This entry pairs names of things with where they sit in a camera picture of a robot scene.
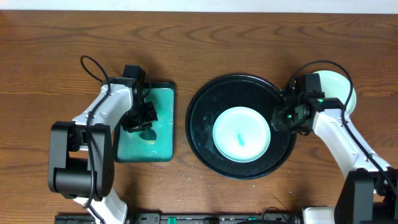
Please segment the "dark green sponge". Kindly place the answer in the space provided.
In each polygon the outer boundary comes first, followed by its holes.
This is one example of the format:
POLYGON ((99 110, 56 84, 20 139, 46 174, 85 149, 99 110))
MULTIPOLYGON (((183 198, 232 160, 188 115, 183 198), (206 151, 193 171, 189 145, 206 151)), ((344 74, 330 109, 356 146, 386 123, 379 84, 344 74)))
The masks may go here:
POLYGON ((139 137, 144 141, 154 142, 157 139, 157 134, 153 129, 145 129, 139 134, 139 137))

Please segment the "mint green plate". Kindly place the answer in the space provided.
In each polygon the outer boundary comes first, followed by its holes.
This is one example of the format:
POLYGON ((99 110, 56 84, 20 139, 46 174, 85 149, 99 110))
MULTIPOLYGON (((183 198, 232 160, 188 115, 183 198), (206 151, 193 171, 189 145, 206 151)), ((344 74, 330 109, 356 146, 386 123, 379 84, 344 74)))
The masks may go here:
POLYGON ((320 76, 322 91, 325 93, 324 98, 338 98, 343 104, 346 102, 351 89, 346 77, 330 70, 319 70, 314 73, 320 76))

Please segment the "mint plate with stain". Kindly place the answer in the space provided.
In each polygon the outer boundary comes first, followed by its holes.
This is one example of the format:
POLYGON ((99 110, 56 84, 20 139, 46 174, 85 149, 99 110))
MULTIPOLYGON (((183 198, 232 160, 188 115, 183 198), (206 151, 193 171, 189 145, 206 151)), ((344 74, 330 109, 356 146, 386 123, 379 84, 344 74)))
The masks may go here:
POLYGON ((227 159, 240 163, 252 162, 269 148, 271 130, 259 112, 237 106, 217 117, 213 125, 213 142, 227 159))

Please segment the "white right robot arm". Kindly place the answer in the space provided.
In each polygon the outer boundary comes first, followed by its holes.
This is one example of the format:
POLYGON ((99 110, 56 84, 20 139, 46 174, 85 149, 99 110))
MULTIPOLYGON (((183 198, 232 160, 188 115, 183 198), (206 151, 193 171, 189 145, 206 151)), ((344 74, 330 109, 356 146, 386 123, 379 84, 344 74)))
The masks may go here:
POLYGON ((345 178, 333 207, 307 207, 301 223, 397 223, 397 169, 365 141, 350 118, 353 90, 285 90, 274 109, 278 131, 314 133, 345 178))

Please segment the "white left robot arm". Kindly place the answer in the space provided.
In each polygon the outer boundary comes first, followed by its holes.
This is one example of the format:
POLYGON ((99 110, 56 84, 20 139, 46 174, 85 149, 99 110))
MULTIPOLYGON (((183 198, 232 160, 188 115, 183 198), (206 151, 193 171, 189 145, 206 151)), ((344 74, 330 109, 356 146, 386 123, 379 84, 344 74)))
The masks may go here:
POLYGON ((112 133, 142 131, 156 121, 144 86, 135 79, 104 81, 99 95, 71 121, 50 130, 48 187, 88 210, 95 223, 125 223, 128 207, 113 189, 112 133))

